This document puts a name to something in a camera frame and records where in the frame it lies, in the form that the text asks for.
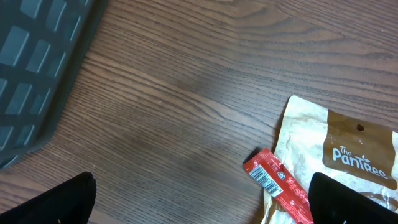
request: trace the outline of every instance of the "wooden table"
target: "wooden table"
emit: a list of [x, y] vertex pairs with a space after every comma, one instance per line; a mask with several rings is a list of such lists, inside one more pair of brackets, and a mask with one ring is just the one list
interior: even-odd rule
[[259, 223], [241, 168], [291, 95], [398, 130], [395, 0], [110, 0], [53, 139], [0, 207], [90, 171], [94, 223]]

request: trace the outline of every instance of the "white barcode label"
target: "white barcode label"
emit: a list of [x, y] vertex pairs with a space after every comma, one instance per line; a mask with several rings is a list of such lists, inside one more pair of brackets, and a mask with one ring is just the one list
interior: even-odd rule
[[282, 188], [274, 181], [267, 171], [258, 165], [250, 172], [250, 176], [259, 182], [273, 197], [283, 192]]

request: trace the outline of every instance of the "snack bag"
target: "snack bag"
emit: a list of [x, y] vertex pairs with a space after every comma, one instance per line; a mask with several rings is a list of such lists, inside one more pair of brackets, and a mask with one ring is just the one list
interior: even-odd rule
[[[398, 212], [398, 134], [291, 96], [274, 155], [308, 192], [321, 172]], [[264, 192], [263, 223], [295, 223]]]

